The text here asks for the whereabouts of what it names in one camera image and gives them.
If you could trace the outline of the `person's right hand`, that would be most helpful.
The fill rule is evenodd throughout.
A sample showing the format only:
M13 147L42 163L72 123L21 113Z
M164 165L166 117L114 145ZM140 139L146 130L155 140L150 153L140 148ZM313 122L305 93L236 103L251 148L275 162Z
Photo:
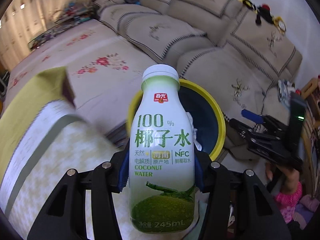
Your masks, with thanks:
M283 194L294 194L297 191L300 173L299 171L287 168L285 166L274 165L272 163L265 163L265 174L268 182L273 180L274 174L273 172L276 170L281 171L281 173L285 176L284 182L280 188L280 192Z

